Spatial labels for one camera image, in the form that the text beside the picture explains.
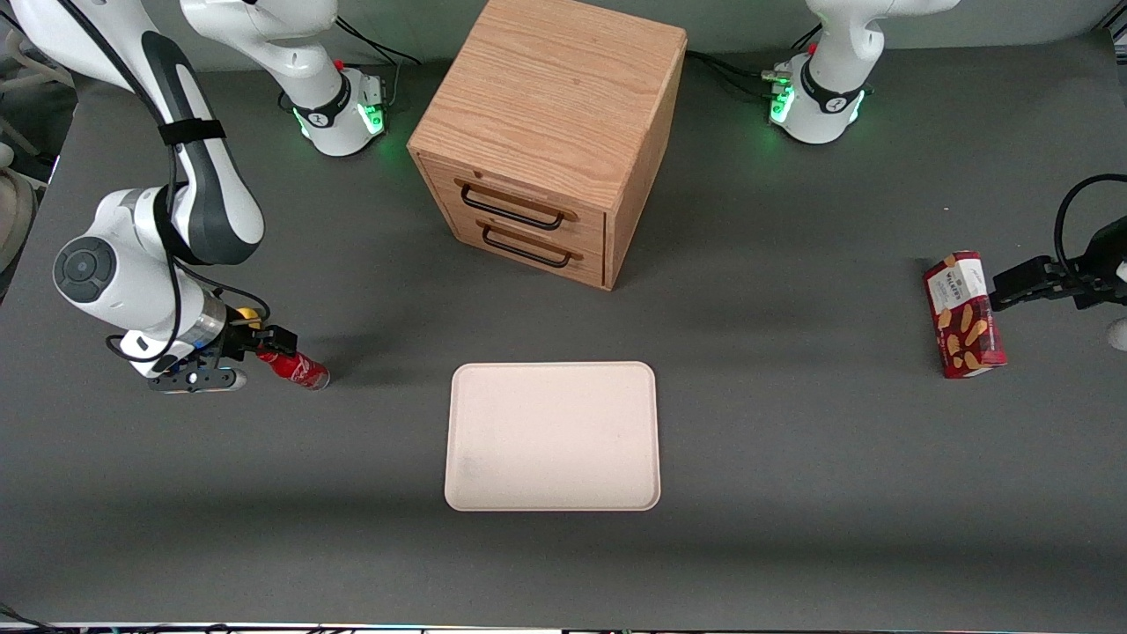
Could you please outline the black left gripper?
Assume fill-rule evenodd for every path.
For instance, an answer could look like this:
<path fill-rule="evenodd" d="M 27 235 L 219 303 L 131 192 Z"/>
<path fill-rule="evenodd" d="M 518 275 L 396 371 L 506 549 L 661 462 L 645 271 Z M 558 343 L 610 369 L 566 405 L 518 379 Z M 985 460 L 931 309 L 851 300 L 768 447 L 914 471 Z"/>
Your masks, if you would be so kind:
<path fill-rule="evenodd" d="M 1101 227 L 1088 241 L 1083 255 L 1068 264 L 1079 277 L 1079 293 L 1073 297 L 1079 312 L 1099 304 L 1126 305 L 1126 282 L 1120 273 L 1126 257 L 1126 218 Z M 1072 294 L 1065 269 L 1047 255 L 1040 255 L 994 276 L 991 309 L 1004 312 L 1035 300 L 1063 300 Z"/>

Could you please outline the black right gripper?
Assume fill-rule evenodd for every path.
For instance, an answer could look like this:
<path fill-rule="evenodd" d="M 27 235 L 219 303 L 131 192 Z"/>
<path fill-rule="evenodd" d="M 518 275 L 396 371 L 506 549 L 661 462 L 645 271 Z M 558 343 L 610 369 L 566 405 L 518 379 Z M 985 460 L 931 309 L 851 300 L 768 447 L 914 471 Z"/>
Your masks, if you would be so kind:
<path fill-rule="evenodd" d="M 241 361 L 246 354 L 298 352 L 298 334 L 279 325 L 246 329 L 234 325 L 242 314 L 232 306 L 206 306 L 190 328 L 178 336 L 177 343 L 189 346 L 186 356 L 177 361 L 176 370 L 194 370 L 198 366 L 218 368 L 222 358 Z"/>

